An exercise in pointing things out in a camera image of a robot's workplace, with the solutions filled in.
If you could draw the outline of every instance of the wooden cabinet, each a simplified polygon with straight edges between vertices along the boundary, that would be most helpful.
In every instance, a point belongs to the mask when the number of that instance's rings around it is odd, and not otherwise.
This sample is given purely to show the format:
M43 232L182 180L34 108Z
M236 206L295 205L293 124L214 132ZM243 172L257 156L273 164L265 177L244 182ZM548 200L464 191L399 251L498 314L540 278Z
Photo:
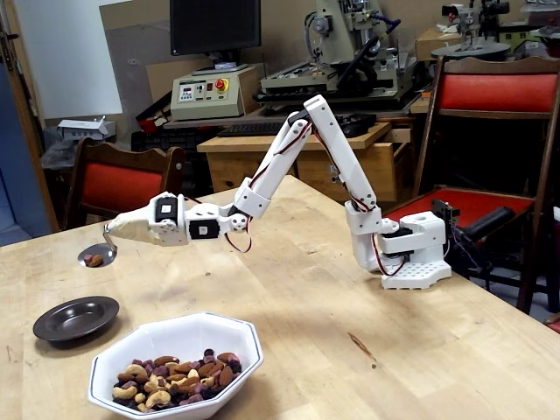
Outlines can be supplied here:
M274 137L216 137L198 146L205 152L216 192L238 187L253 177ZM348 139L377 194L384 202L397 202L406 185L412 184L413 158L410 130L394 129L378 122L364 136ZM333 166L319 141L310 136L290 170L294 175L336 201L346 201L347 192L333 182Z

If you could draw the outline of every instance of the white bowl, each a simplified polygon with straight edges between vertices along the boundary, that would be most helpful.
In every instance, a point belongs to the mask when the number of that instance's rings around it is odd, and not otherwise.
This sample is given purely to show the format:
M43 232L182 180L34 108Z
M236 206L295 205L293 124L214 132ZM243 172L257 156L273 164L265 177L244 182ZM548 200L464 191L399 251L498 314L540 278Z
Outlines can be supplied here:
M175 356L181 362L197 361L207 348L212 348L216 354L232 352L241 359L241 374L215 398L155 413L141 413L113 402L111 393L116 377L133 359L147 361ZM237 394L262 364L263 350L254 325L208 312L195 313L141 325L95 357L88 398L104 409L133 419L205 420Z

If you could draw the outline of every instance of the red seat cushion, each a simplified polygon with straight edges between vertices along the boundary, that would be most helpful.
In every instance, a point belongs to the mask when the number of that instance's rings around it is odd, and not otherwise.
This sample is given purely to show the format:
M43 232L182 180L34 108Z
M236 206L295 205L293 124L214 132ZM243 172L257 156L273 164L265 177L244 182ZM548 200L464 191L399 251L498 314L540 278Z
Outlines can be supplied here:
M116 212L144 207L160 193L162 174L88 162L81 202Z
M556 74L446 74L441 108L550 112Z
M440 199L450 206L460 209L458 225L467 227L485 214L491 213L498 207L510 207L516 214L528 209L533 204L530 198L503 197L491 192L463 191L455 188L442 188L435 190L416 201L385 214L393 221L399 221L409 214L428 212L431 210L431 201Z
M546 326L560 334L560 322L555 322L554 324L548 324Z

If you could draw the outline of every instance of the keyboard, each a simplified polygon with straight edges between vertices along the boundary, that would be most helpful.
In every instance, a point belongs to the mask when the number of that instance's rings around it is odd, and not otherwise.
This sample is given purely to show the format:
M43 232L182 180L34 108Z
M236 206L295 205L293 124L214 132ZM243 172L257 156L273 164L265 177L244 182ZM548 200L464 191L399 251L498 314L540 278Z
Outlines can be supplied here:
M234 125L224 129L218 134L218 137L275 136L283 125L283 122L260 122L258 124Z

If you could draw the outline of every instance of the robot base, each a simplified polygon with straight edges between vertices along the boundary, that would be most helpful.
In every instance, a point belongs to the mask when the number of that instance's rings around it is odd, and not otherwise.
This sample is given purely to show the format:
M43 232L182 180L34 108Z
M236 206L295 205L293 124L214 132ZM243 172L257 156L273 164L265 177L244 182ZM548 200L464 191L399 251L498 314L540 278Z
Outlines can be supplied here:
M395 276L383 276L381 284L383 289L428 289L442 278L451 276L452 268L445 261L428 264L407 262Z

